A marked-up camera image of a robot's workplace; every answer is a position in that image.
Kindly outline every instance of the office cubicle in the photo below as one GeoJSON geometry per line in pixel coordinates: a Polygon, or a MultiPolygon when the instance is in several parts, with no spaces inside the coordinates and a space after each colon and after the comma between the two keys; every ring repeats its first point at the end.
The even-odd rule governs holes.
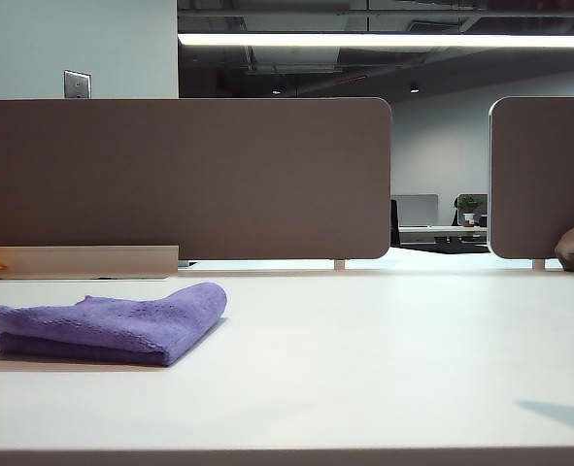
{"type": "Polygon", "coordinates": [[[490,246],[545,259],[574,227],[574,97],[508,97],[490,110],[490,246]]]}
{"type": "Polygon", "coordinates": [[[376,98],[0,101],[0,246],[378,257],[389,134],[376,98]]]}

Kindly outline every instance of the desk surface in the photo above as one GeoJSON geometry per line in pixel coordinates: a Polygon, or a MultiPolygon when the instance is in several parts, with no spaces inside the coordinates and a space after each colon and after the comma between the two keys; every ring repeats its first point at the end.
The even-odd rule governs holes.
{"type": "Polygon", "coordinates": [[[400,233],[442,233],[445,235],[463,235],[466,236],[471,233],[487,233],[486,226],[399,226],[400,233]]]}
{"type": "Polygon", "coordinates": [[[574,458],[574,274],[395,249],[346,271],[312,264],[0,282],[0,304],[12,306],[154,299],[206,280],[229,299],[219,327],[171,368],[0,358],[0,464],[26,450],[39,464],[84,464],[89,451],[93,465],[117,464],[112,451],[163,453],[154,464],[186,454],[223,464],[203,459],[221,452],[270,464],[254,454],[284,450],[298,464],[322,464],[319,450],[330,459],[348,450],[353,464],[387,464],[410,449],[476,451],[453,464],[500,464],[496,452],[540,447],[561,448],[560,462],[541,464],[574,458]],[[60,459],[67,453],[77,462],[60,459]]]}

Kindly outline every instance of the ceiling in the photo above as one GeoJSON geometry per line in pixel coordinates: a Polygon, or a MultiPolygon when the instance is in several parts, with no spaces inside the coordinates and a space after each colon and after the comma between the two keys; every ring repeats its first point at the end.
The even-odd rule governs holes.
{"type": "MultiPolygon", "coordinates": [[[[574,34],[574,0],[178,0],[179,32],[574,34]]],[[[184,97],[390,101],[574,69],[574,51],[179,46],[184,97]]]]}

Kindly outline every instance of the potted plant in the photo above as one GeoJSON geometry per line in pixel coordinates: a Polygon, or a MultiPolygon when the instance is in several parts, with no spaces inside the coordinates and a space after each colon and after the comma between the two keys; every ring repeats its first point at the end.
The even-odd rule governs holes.
{"type": "Polygon", "coordinates": [[[483,201],[479,201],[471,195],[461,196],[458,201],[456,200],[455,207],[463,212],[463,226],[474,226],[474,210],[481,205],[483,205],[483,201]]]}

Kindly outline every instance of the ceiling light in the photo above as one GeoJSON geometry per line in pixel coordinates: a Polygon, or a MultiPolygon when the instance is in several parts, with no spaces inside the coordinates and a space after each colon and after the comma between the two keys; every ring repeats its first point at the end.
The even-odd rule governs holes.
{"type": "Polygon", "coordinates": [[[574,36],[481,34],[179,34],[184,46],[574,49],[574,36]]]}

